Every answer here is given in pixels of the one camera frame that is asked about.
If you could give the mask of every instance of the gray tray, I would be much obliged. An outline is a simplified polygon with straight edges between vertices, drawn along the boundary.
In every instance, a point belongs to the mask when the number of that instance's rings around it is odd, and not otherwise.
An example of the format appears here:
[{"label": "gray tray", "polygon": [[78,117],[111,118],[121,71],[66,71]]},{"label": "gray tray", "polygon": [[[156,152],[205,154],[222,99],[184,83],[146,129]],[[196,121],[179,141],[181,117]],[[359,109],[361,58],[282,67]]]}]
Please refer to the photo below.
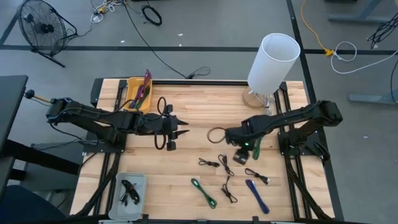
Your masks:
[{"label": "gray tray", "polygon": [[[136,183],[136,191],[140,197],[139,203],[135,205],[131,198],[128,197],[129,203],[125,207],[123,203],[119,201],[125,192],[125,189],[121,183],[122,180],[128,180],[130,183]],[[113,220],[138,220],[140,219],[144,210],[145,202],[145,191],[147,188],[147,181],[144,174],[137,174],[131,172],[121,172],[116,175],[116,186],[114,189],[112,208],[108,215]]]}]

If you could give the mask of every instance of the yellow tray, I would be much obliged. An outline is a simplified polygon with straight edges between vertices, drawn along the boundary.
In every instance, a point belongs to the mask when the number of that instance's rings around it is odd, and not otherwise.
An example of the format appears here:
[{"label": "yellow tray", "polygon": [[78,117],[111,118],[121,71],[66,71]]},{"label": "yellow tray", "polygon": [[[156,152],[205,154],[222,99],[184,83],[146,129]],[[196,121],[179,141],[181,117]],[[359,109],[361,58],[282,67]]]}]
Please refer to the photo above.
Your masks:
[{"label": "yellow tray", "polygon": [[[127,80],[127,96],[126,96],[126,101],[127,100],[133,100],[136,95],[139,86],[144,84],[144,77],[132,77]],[[148,113],[150,111],[150,103],[152,101],[152,80],[148,81],[147,86],[149,86],[149,95],[145,98],[144,102],[141,104],[141,107],[138,109],[140,112],[143,112],[144,114]],[[127,111],[137,111],[137,109],[130,109],[130,103],[126,104],[124,106],[124,109]]]}]

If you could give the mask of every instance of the gray floor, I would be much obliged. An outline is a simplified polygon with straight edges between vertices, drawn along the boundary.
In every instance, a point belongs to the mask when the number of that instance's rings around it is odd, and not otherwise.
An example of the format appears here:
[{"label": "gray floor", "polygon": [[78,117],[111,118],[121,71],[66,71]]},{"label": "gray floor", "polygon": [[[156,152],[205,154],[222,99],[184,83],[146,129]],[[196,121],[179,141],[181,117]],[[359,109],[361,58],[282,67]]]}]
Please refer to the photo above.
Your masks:
[{"label": "gray floor", "polygon": [[[8,26],[18,1],[0,2],[0,33]],[[63,16],[74,23],[79,33],[90,28],[90,1],[48,0]],[[320,49],[313,34],[300,18],[302,0],[293,0],[297,22],[305,49]],[[307,22],[319,33],[325,47],[334,49],[341,41],[354,43],[359,50],[369,50],[366,38],[377,26],[332,23],[328,13],[355,13],[366,1],[356,4],[330,3],[308,0],[305,8]],[[142,35],[153,46],[186,47],[258,47],[261,39],[272,32],[293,36],[289,12],[280,0],[163,0],[151,1],[162,15],[164,24],[154,27],[143,24],[144,18],[131,13]],[[142,3],[132,7],[139,10]],[[385,0],[375,10],[375,16],[392,17],[397,11],[393,0]],[[375,50],[396,50],[393,33]],[[7,38],[7,45],[27,45],[16,24]],[[104,21],[95,24],[87,36],[75,39],[71,45],[80,46],[143,46],[128,21],[124,8],[117,6],[106,14]],[[211,67],[208,79],[247,78],[255,57],[254,52],[159,52],[166,62],[183,73],[201,66]],[[149,68],[155,78],[180,78],[162,65],[150,52],[122,51],[64,51],[55,56],[67,67],[61,68],[28,51],[0,50],[0,75],[25,74],[28,88],[38,95],[51,98],[69,96],[89,103],[93,80],[98,77],[142,75]],[[385,56],[358,56],[349,64],[336,62],[339,70],[351,70],[375,62]],[[382,94],[389,92],[392,60],[351,75],[339,75],[330,67],[330,59],[323,55],[307,55],[315,93],[318,99],[335,101],[344,121],[336,128],[326,128],[336,183],[345,219],[365,223],[395,223],[398,219],[398,140],[396,106],[350,103],[348,94]],[[298,60],[286,80],[303,80]],[[46,123],[46,108],[24,100],[12,127],[10,138],[23,144],[64,142],[68,136],[54,132]],[[84,131],[63,124],[65,131],[82,136]]]}]

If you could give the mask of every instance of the black fan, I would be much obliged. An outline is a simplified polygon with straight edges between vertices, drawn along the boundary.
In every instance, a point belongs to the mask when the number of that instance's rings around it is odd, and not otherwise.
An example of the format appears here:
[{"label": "black fan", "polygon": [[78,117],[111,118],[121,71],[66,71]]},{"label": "black fan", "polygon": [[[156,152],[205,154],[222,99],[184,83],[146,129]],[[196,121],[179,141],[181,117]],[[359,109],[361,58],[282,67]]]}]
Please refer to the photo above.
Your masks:
[{"label": "black fan", "polygon": [[[19,27],[32,52],[65,67],[53,56],[67,47],[69,39],[77,36],[76,27],[42,0],[25,0],[19,6],[18,13]],[[73,34],[67,35],[64,21],[74,28]]]}]

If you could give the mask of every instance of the fan grille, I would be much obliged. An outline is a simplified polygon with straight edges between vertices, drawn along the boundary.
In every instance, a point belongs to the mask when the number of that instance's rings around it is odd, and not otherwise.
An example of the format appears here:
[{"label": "fan grille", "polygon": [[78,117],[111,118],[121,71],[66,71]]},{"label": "fan grille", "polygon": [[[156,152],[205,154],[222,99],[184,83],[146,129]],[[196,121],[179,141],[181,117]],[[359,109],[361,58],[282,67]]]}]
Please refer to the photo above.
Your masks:
[{"label": "fan grille", "polygon": [[46,2],[24,1],[19,7],[18,21],[22,35],[34,50],[53,56],[65,47],[65,24]]}]

